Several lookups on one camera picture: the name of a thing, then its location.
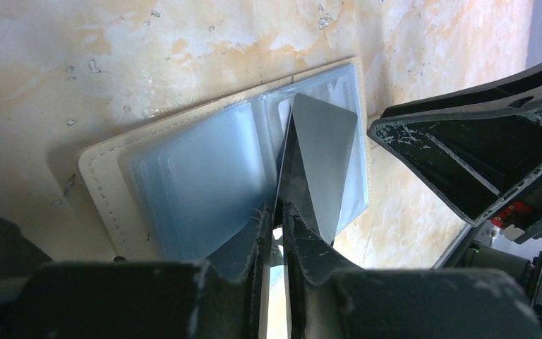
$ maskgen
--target table surface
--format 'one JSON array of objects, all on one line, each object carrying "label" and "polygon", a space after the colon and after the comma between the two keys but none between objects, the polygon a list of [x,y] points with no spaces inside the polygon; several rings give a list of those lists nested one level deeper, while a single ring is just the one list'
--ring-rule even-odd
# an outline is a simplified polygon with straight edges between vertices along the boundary
[{"label": "table surface", "polygon": [[[85,147],[353,55],[372,121],[389,105],[523,70],[531,9],[530,0],[0,1],[0,216],[55,259],[111,260],[77,174]],[[431,267],[463,222],[369,143],[371,208],[335,246],[369,268]]]}]

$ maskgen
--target stitching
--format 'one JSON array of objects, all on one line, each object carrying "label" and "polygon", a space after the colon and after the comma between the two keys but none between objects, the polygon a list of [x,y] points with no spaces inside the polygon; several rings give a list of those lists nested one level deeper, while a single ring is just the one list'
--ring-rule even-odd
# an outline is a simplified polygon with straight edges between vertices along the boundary
[{"label": "stitching", "polygon": [[97,189],[99,190],[99,193],[100,193],[100,196],[101,196],[101,199],[103,200],[104,204],[105,204],[105,207],[107,208],[107,212],[109,213],[109,217],[111,218],[111,221],[113,222],[113,225],[115,226],[115,230],[117,232],[117,236],[121,239],[121,243],[123,244],[124,246],[124,250],[126,251],[126,253],[132,257],[132,254],[131,254],[131,251],[130,251],[130,246],[127,244],[126,242],[126,237],[124,236],[124,234],[122,233],[122,231],[119,229],[119,224],[117,223],[117,218],[115,217],[115,215],[113,214],[113,210],[111,209],[111,203],[108,202],[107,200],[107,195],[106,195],[106,192],[104,191],[104,189],[101,187],[100,183],[99,183],[99,179],[97,178],[97,175],[95,173],[95,168],[92,166],[92,163],[99,157],[102,157],[104,155],[106,155],[107,153],[110,153],[110,152],[113,152],[114,150],[118,150],[119,148],[125,148],[129,145],[132,145],[134,143],[137,143],[138,141],[144,139],[144,138],[149,138],[151,136],[155,136],[163,131],[167,131],[169,130],[170,128],[172,127],[175,127],[175,126],[178,126],[178,125],[181,125],[181,124],[184,124],[188,121],[192,121],[194,119],[198,119],[200,117],[202,117],[203,115],[206,115],[206,114],[209,114],[211,113],[211,111],[206,111],[204,113],[201,113],[199,115],[196,115],[194,117],[191,117],[191,118],[187,118],[187,119],[184,119],[182,121],[178,121],[174,124],[171,124],[163,129],[159,129],[159,130],[156,130],[156,131],[153,131],[152,133],[149,133],[145,136],[141,136],[140,138],[137,138],[135,140],[132,140],[130,141],[129,143],[127,144],[124,144],[122,146],[117,146],[117,147],[113,147],[109,150],[106,150],[104,151],[103,153],[100,153],[99,155],[96,155],[92,158],[90,158],[90,160],[88,161],[88,169],[90,170],[90,173],[92,174],[92,179],[95,181],[95,183],[97,184]]}]

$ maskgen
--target beige tabletop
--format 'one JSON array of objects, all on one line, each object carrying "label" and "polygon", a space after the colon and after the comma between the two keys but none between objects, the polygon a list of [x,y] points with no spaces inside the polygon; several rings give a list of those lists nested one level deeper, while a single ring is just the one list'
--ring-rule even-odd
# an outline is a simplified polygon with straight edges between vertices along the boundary
[{"label": "beige tabletop", "polygon": [[[530,0],[0,1],[0,216],[55,259],[111,260],[77,176],[83,148],[353,55],[376,119],[389,105],[523,70],[531,9]],[[370,152],[371,208],[336,248],[369,268],[432,266],[463,222],[398,160]]]}]

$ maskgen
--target red component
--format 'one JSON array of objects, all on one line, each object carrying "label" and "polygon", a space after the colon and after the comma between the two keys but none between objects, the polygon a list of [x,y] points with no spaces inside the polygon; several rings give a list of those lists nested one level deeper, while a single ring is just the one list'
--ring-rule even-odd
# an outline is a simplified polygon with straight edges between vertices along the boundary
[{"label": "red component", "polygon": [[499,228],[506,228],[506,220],[512,216],[513,213],[518,215],[527,215],[533,209],[529,205],[522,203],[520,201],[515,201],[512,205],[504,208],[500,214],[496,215],[495,218],[491,219],[491,223]]}]

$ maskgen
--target beige wallet cover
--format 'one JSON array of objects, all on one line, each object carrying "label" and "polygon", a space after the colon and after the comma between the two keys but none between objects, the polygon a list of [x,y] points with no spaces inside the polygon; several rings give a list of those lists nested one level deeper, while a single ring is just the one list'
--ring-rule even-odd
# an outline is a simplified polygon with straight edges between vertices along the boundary
[{"label": "beige wallet cover", "polygon": [[[345,64],[352,64],[356,69],[361,112],[365,116],[366,103],[364,100],[364,77],[361,62],[359,58],[353,57],[228,95],[121,134],[84,150],[80,154],[78,162],[80,174],[97,206],[118,255],[133,260],[162,258],[158,243],[151,241],[149,227],[139,206],[138,199],[136,199],[136,195],[131,188],[131,183],[126,181],[125,170],[120,166],[120,159],[124,154],[129,150],[144,148],[163,136],[175,133],[214,114],[223,107]],[[363,120],[363,130],[367,130],[366,119]],[[370,168],[368,164],[368,143],[365,143],[364,147],[368,172]]]}]

